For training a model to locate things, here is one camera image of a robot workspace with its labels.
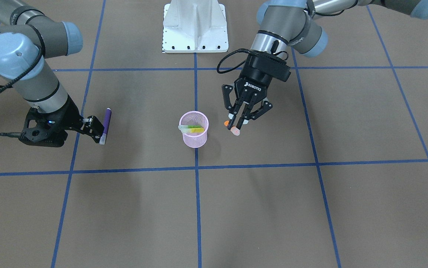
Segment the mesh pencil holder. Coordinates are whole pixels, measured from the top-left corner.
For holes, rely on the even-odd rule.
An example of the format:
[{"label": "mesh pencil holder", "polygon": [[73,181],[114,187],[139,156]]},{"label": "mesh pencil holder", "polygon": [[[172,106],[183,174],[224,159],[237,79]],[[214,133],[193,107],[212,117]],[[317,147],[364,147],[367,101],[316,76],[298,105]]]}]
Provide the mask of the mesh pencil holder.
[{"label": "mesh pencil holder", "polygon": [[204,128],[202,133],[183,133],[184,143],[191,148],[199,148],[207,141],[207,129],[209,128],[209,120],[202,112],[191,111],[185,113],[179,120],[180,125],[201,125]]}]

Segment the white plastic base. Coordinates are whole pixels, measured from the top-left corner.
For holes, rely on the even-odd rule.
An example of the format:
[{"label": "white plastic base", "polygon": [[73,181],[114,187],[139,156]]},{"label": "white plastic base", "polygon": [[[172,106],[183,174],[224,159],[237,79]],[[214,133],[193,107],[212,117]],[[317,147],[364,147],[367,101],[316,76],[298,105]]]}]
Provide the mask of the white plastic base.
[{"label": "white plastic base", "polygon": [[172,0],[164,6],[162,50],[166,53],[226,52],[225,6],[217,0]]}]

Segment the robotic arm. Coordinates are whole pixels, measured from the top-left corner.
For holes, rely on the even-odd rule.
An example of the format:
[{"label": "robotic arm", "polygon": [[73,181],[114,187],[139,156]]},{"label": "robotic arm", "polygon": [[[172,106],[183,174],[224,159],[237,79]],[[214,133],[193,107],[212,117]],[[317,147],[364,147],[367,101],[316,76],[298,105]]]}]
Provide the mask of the robotic arm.
[{"label": "robotic arm", "polygon": [[[251,48],[228,54],[217,66],[218,73],[227,73],[245,64],[233,84],[222,85],[224,106],[229,111],[227,129],[240,129],[243,124],[258,119],[273,107],[267,98],[267,90],[272,78],[285,82],[290,76],[290,67],[285,62],[287,47],[292,47],[306,57],[315,57],[323,52],[328,35],[313,18],[336,16],[356,5],[369,4],[428,19],[428,0],[270,0],[264,3],[257,13],[260,29]],[[235,68],[220,71],[221,63],[238,52],[247,53],[247,59]],[[233,104],[229,96],[232,90],[236,96]],[[252,112],[257,103],[260,103],[260,108]]]},{"label": "robotic arm", "polygon": [[0,76],[8,81],[0,93],[13,86],[30,105],[18,139],[31,146],[61,147],[66,130],[73,130],[99,143],[103,124],[80,115],[45,61],[81,51],[77,26],[54,22],[20,0],[0,0],[0,22],[6,24],[0,26]]}]

